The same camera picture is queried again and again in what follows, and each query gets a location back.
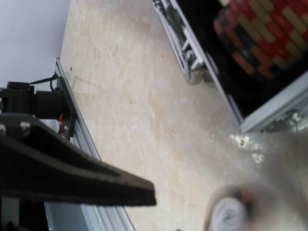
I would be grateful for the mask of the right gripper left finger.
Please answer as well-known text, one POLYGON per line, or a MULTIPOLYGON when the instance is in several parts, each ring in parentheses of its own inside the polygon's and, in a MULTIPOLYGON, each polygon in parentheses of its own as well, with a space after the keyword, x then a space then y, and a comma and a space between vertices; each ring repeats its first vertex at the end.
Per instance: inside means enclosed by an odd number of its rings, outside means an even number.
POLYGON ((154 185, 84 153, 30 115, 0 116, 0 193, 28 200, 154 206, 154 185))

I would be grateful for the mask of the black poker chip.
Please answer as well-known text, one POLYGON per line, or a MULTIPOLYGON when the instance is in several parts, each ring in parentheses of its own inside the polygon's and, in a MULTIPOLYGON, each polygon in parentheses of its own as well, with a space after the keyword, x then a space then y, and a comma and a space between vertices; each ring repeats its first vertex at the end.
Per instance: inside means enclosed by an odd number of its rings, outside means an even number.
POLYGON ((208 204, 203 230, 247 231, 254 196, 240 185, 226 185, 214 192, 208 204))

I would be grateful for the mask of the aluminium poker case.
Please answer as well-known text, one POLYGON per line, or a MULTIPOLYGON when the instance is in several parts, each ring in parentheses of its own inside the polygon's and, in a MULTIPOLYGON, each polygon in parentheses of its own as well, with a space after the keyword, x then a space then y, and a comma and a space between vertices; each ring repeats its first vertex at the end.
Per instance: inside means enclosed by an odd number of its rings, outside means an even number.
POLYGON ((219 0, 155 0, 185 81, 213 81, 242 132, 278 131, 308 114, 308 60, 268 84, 239 67, 218 38, 213 21, 219 0))

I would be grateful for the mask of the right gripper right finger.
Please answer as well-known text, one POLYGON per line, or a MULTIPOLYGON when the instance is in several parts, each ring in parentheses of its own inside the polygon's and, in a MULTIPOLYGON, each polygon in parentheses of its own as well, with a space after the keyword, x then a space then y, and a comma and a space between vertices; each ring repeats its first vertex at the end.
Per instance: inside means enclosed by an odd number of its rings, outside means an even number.
POLYGON ((231 162, 226 155, 223 174, 251 174, 249 182, 227 184, 213 192, 205 213, 204 230, 214 224, 214 208, 223 198, 233 197, 242 204, 250 203, 246 211, 248 226, 255 226, 265 218, 278 220, 264 231, 306 231, 308 229, 308 134, 283 133, 276 137, 266 135, 259 141, 250 135, 230 134, 233 145, 251 154, 254 167, 244 160, 231 162))

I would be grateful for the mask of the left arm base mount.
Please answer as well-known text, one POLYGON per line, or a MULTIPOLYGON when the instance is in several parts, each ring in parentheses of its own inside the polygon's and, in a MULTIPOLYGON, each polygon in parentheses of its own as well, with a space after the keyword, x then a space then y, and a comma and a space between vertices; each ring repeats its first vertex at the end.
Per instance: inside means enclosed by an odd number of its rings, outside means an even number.
POLYGON ((8 82, 0 89, 0 101, 5 113, 57 120, 60 135, 67 140, 74 135, 77 112, 64 78, 58 74, 31 83, 8 82))

